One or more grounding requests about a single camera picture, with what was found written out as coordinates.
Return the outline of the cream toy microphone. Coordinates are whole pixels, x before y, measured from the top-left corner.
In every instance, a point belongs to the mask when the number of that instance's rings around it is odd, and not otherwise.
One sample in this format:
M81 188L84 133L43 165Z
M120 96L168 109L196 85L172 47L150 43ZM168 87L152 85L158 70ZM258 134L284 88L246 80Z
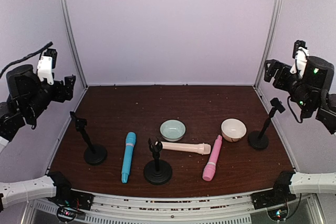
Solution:
M197 153L201 155L208 155L211 153L211 145L201 143L201 144L186 144L186 143L176 143L176 142L161 142L164 150L180 151L180 152L190 152Z

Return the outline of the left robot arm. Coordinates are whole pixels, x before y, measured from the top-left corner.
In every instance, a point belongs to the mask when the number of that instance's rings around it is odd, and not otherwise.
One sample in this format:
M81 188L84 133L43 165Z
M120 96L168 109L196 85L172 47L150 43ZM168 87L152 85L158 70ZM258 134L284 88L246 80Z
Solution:
M14 139L25 125L37 126L38 117L50 102L63 103L73 98L76 76L49 84L41 81L33 66L26 64L6 74L8 98L1 103L1 150ZM67 200L71 183L61 172L52 172L40 178L15 183L1 183L1 209L39 198Z

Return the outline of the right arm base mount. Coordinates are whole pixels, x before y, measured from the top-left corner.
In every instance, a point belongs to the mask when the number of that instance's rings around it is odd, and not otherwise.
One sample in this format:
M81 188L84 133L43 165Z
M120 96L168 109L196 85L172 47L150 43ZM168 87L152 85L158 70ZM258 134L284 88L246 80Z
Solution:
M290 214L288 203L297 198L297 196L291 193L289 186L291 185L291 179L295 172L283 171L276 179L273 188L269 190L260 191L251 194L251 201L254 209L263 209L281 205L278 209L268 210L268 217L276 222L288 220L298 209Z

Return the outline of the pink toy microphone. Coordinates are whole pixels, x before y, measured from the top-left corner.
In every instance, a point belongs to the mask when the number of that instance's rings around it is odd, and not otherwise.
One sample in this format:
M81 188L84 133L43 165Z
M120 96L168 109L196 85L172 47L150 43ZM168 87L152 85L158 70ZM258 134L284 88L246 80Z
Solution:
M222 148L222 141L223 141L223 137L221 135L218 135L215 142L214 142L214 146L213 146L213 149L211 151L209 160L208 160L206 166L204 167L203 174L202 174L202 179L206 182L212 181L212 179L215 176L216 165L217 165L219 154L220 154L221 148Z

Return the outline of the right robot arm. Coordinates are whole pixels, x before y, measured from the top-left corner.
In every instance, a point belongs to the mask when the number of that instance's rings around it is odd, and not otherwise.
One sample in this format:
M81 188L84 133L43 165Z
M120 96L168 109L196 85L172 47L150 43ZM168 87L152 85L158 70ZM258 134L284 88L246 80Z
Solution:
M301 109L299 120L316 114L330 134L335 134L335 94L329 90L334 76L332 63L317 57L307 56L304 68L299 68L298 60L291 67L278 60L266 60L264 80L272 82L276 89L289 94L289 100ZM291 195L316 193L335 194L335 173L307 174L301 172L281 172L274 187Z

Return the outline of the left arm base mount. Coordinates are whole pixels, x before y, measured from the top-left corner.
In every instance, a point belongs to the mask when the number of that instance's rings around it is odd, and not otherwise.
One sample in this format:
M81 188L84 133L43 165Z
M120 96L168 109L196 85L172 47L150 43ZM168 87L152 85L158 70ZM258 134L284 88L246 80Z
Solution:
M56 195L47 198L58 208L56 217L61 223L69 223L78 216L84 217L84 210L91 209L94 195L72 189L70 181L61 172L50 172L47 174L56 187Z

